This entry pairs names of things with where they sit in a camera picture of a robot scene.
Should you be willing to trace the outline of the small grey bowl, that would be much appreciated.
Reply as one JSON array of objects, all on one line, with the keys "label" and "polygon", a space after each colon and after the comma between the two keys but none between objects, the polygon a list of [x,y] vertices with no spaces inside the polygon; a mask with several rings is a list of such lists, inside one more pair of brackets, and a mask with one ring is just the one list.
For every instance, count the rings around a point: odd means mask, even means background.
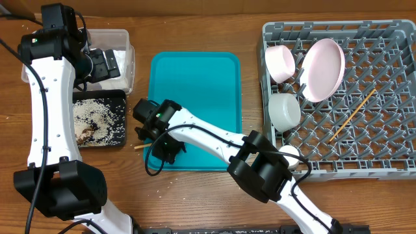
[{"label": "small grey bowl", "polygon": [[272,94],[268,101],[268,112],[272,125],[280,133],[300,123],[301,110],[293,94]]}]

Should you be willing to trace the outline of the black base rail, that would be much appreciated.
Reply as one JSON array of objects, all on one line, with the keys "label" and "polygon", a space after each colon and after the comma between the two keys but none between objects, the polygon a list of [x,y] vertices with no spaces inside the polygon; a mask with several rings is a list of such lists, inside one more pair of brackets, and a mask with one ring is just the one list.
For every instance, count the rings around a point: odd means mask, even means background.
[{"label": "black base rail", "polygon": [[[343,234],[371,234],[369,226],[342,225]],[[280,226],[277,228],[223,228],[223,229],[170,229],[149,228],[144,229],[146,234],[301,234],[300,228],[295,225]]]}]

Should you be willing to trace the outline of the clear plastic waste bin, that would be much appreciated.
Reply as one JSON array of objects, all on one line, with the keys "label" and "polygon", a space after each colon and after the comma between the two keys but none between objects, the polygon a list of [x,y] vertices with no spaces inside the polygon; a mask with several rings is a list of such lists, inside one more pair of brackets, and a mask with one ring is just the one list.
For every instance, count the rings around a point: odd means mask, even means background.
[{"label": "clear plastic waste bin", "polygon": [[130,43],[129,33],[125,29],[89,29],[88,45],[90,49],[111,49],[114,53],[120,75],[98,83],[87,83],[87,91],[123,90],[126,94],[133,91],[135,79],[135,50]]}]

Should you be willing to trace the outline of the grey dishwasher rack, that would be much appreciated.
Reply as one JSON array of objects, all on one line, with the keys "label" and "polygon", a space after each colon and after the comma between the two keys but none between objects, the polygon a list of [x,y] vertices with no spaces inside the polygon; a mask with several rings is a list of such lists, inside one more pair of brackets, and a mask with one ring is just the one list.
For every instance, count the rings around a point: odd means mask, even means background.
[{"label": "grey dishwasher rack", "polygon": [[[344,52],[345,73],[328,99],[308,101],[299,82],[309,49],[330,38]],[[296,71],[276,84],[265,65],[268,47],[287,46]],[[309,179],[415,178],[415,24],[407,19],[374,21],[291,21],[263,25],[257,47],[263,105],[272,94],[295,95],[300,124],[284,133],[264,117],[264,135],[275,146],[290,144],[309,160]],[[357,106],[376,89],[329,144]]]}]

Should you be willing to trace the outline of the brown food scrap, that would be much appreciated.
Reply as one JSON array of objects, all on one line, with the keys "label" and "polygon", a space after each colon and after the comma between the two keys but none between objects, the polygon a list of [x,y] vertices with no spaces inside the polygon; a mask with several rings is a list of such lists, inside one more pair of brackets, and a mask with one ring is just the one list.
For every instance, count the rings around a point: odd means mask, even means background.
[{"label": "brown food scrap", "polygon": [[82,145],[84,142],[92,138],[93,134],[94,134],[94,129],[91,127],[82,130],[82,132],[76,136],[77,144],[79,146]]}]

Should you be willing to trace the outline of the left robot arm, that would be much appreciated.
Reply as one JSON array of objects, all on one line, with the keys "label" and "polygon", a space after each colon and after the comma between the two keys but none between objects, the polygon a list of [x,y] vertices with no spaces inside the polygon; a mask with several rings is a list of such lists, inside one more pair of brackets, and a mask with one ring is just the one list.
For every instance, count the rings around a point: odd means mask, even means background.
[{"label": "left robot arm", "polygon": [[83,162],[75,139],[73,89],[94,71],[79,13],[60,3],[41,7],[42,28],[21,38],[14,56],[31,88],[32,141],[14,187],[30,212],[85,225],[94,233],[140,233],[107,196],[103,172]]}]

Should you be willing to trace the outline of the teal plastic tray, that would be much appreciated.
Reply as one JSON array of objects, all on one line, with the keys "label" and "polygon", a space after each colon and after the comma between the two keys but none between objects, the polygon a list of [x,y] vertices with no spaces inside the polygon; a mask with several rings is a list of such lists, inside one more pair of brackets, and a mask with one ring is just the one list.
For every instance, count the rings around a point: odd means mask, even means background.
[{"label": "teal plastic tray", "polygon": [[148,99],[170,99],[205,122],[241,133],[240,72],[229,52],[162,52],[151,62]]}]

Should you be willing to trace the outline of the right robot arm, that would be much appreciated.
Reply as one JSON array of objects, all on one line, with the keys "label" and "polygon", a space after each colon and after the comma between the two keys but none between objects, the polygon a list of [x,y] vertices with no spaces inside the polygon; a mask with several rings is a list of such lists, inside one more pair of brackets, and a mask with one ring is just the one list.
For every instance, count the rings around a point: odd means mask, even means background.
[{"label": "right robot arm", "polygon": [[322,212],[299,188],[289,170],[290,153],[278,151],[261,133],[232,133],[209,124],[175,101],[161,104],[141,99],[133,118],[142,123],[135,131],[152,141],[147,156],[172,164],[186,144],[224,161],[238,186],[262,203],[273,201],[298,225],[302,233],[342,233],[338,220]]}]

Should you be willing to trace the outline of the wooden chopstick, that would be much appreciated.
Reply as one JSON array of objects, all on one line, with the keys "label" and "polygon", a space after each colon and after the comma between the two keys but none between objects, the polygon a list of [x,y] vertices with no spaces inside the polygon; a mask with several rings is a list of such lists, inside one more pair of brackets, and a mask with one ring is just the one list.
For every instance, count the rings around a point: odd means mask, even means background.
[{"label": "wooden chopstick", "polygon": [[357,108],[355,109],[355,111],[345,120],[345,122],[342,124],[342,126],[340,126],[340,128],[335,132],[335,134],[330,138],[329,140],[329,144],[331,144],[334,139],[339,135],[339,133],[346,127],[346,125],[351,121],[351,119],[358,113],[358,111],[360,110],[360,108],[362,108],[362,106],[364,106],[364,104],[370,99],[370,97],[376,92],[376,89],[373,88],[373,90],[370,91],[370,93],[368,94],[368,96],[357,106]]},{"label": "wooden chopstick", "polygon": [[142,148],[147,148],[147,147],[150,147],[152,145],[152,143],[149,143],[149,144],[143,144],[143,145],[139,145],[139,146],[135,146],[134,147],[134,149],[135,150],[139,150],[139,149],[142,149]]}]

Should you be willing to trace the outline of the large white plate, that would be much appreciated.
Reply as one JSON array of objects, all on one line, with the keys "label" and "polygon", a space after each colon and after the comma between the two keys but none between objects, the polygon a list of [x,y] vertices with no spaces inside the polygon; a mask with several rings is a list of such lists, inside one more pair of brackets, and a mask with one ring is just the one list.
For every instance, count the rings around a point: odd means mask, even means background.
[{"label": "large white plate", "polygon": [[302,63],[299,82],[305,85],[302,95],[312,103],[332,96],[343,80],[345,55],[332,39],[321,39],[309,49]]}]

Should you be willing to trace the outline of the pink bowl with rice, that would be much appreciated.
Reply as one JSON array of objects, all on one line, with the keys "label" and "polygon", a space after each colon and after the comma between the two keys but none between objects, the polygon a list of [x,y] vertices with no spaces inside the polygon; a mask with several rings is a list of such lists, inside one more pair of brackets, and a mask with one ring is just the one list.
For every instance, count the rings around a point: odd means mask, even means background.
[{"label": "pink bowl with rice", "polygon": [[284,45],[268,47],[265,51],[266,68],[276,83],[283,83],[295,73],[295,61],[290,49]]}]

